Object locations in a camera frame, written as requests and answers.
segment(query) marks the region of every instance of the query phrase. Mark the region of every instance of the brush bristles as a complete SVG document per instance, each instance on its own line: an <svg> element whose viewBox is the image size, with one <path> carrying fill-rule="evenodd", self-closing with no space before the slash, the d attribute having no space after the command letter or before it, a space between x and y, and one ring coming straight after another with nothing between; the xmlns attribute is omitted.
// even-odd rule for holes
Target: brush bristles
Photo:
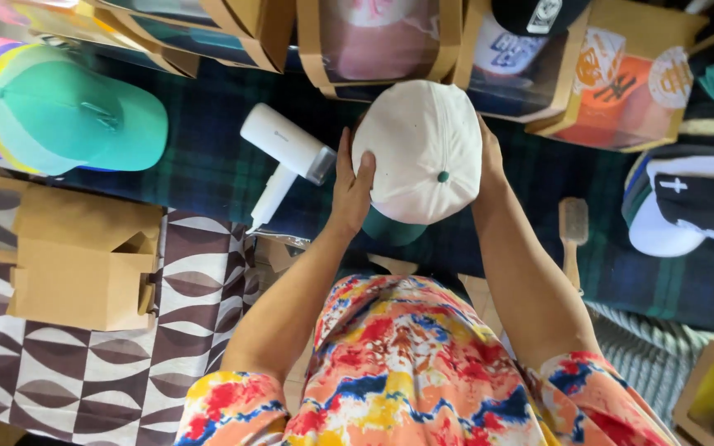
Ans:
<svg viewBox="0 0 714 446"><path fill-rule="evenodd" d="M585 244L589 240L589 205L580 198L564 198L559 208L561 238Z"/></svg>

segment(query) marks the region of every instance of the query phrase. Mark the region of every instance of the brown and white patterned cloth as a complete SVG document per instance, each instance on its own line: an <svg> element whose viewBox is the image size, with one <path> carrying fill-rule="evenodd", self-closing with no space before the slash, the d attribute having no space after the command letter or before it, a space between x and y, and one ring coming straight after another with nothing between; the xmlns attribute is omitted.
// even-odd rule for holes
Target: brown and white patterned cloth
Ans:
<svg viewBox="0 0 714 446"><path fill-rule="evenodd" d="M0 205L7 229L17 198ZM258 298L245 229L178 210L164 217L150 330L97 332L7 316L10 266L0 264L0 420L77 444L172 444L187 388L218 368Z"/></svg>

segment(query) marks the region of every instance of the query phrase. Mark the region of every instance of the wooden brush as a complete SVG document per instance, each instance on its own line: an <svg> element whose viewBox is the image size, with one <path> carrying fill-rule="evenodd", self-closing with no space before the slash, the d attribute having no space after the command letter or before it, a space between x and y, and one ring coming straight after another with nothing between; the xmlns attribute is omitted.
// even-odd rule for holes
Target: wooden brush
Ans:
<svg viewBox="0 0 714 446"><path fill-rule="evenodd" d="M578 247L589 240L589 205L581 198L564 198L558 205L559 232L563 242L563 273L580 289Z"/></svg>

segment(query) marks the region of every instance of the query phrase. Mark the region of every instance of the white cross emblem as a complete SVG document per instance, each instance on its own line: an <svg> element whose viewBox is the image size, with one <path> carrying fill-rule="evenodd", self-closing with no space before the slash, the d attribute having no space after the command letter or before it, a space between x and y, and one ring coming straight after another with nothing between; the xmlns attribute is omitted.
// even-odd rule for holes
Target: white cross emblem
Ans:
<svg viewBox="0 0 714 446"><path fill-rule="evenodd" d="M660 186L663 187L668 187L669 189L674 189L677 194L679 194L680 190L687 190L688 185L684 184L683 182L679 181L679 178L675 178L671 183L668 181L660 181Z"/></svg>

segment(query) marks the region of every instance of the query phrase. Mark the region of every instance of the woman's left hand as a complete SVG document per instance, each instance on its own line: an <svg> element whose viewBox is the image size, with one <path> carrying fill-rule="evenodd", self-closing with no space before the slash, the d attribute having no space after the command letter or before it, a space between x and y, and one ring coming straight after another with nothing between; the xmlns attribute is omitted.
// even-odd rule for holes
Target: woman's left hand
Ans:
<svg viewBox="0 0 714 446"><path fill-rule="evenodd" d="M332 214L329 216L325 229L332 230L349 240L353 239L362 222L368 215L371 206L371 186L374 184L376 158L374 154L365 151L360 160L359 170L355 176L352 167L351 132L343 129L338 147L336 167L337 179L332 195Z"/></svg>

